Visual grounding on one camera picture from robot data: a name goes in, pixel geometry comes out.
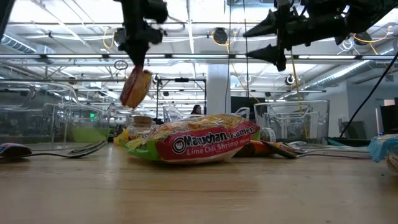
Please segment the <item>yellow cable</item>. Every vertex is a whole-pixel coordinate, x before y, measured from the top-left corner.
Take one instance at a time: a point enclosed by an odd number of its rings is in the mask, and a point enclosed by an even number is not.
[[[373,52],[374,52],[376,55],[379,55],[378,52],[376,51],[376,49],[373,47],[373,44],[372,44],[372,43],[369,43],[369,45],[371,46]]]
[[[111,46],[108,46],[107,44],[106,44],[106,42],[105,42],[105,36],[106,36],[106,31],[108,30],[108,28],[105,28],[105,32],[104,32],[104,38],[102,39],[102,41],[103,41],[103,43],[104,43],[104,46],[107,48],[107,49],[112,49],[113,48],[113,42],[114,42],[114,32],[113,32],[113,34],[112,34],[112,44],[111,44]]]
[[[354,34],[354,38],[356,39],[356,40],[359,40],[359,41],[361,41],[361,42],[364,42],[364,43],[377,43],[377,42],[379,42],[379,41],[382,41],[382,40],[384,40],[385,38],[387,38],[388,37],[388,32],[390,31],[390,28],[388,28],[387,29],[387,33],[386,33],[386,35],[383,37],[383,38],[381,38],[381,39],[378,39],[378,40],[361,40],[361,39],[359,39],[359,38],[357,38],[356,37],[356,34]]]
[[[300,96],[300,90],[299,90],[299,81],[297,80],[297,73],[296,73],[296,66],[294,64],[293,50],[290,51],[290,55],[292,57],[293,75],[294,75],[294,83],[296,85],[297,98],[300,101],[301,96]],[[300,108],[300,111],[303,111],[301,102],[298,104],[298,107]],[[308,139],[307,125],[305,125],[305,124],[304,124],[304,135],[305,135],[305,139]]]
[[[371,46],[373,52],[374,52],[376,55],[379,55],[379,53],[378,53],[378,52],[376,51],[376,49],[373,47],[373,44],[372,44],[372,43],[369,43],[369,45]]]

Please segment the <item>white column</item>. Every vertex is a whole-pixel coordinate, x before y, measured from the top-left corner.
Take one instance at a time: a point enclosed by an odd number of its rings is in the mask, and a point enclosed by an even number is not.
[[[207,71],[207,114],[231,112],[228,65],[209,65]]]

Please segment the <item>metal frame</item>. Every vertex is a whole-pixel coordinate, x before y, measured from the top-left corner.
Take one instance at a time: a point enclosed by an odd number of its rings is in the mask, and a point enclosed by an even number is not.
[[[160,83],[161,81],[166,81],[166,82],[163,84],[162,88],[159,89],[159,83]],[[206,80],[205,80],[205,79],[202,79],[202,78],[159,78],[159,79],[157,80],[157,83],[156,83],[156,119],[159,118],[159,91],[162,90],[169,82],[172,82],[172,81],[174,81],[174,82],[184,82],[184,83],[186,83],[186,82],[194,82],[194,83],[196,83],[197,86],[201,89],[201,91],[204,91],[204,92],[205,92],[205,99],[204,99],[204,101],[205,101],[205,108],[206,108],[207,83],[206,83]],[[204,83],[205,83],[205,88],[202,88],[202,87],[199,85],[198,82],[204,82]]]
[[[0,59],[128,59],[127,54],[0,54]],[[213,60],[245,60],[246,56],[243,54],[147,54],[146,59],[180,59],[180,60],[195,60],[195,59],[213,59]],[[291,59],[291,55],[286,55],[286,59]],[[316,61],[356,61],[356,60],[392,60],[393,55],[293,55],[296,60],[308,62]],[[249,58],[251,61],[263,62],[262,60]]]

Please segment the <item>maruchan logo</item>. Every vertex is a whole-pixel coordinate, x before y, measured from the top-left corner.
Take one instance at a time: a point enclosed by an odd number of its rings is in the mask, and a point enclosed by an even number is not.
[[[244,129],[240,129],[231,134],[227,134],[225,132],[222,133],[208,133],[204,136],[191,136],[184,135],[177,137],[173,141],[173,152],[176,154],[183,154],[187,147],[197,147],[197,146],[206,146],[209,144],[215,144],[220,142],[229,141],[230,139],[238,138],[243,135],[252,134],[256,131],[254,127],[248,127]]]

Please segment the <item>orange snack package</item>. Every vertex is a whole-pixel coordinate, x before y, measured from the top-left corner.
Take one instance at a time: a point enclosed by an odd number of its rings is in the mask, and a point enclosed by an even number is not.
[[[123,106],[136,108],[145,98],[152,79],[148,70],[133,69],[123,86],[120,101]]]

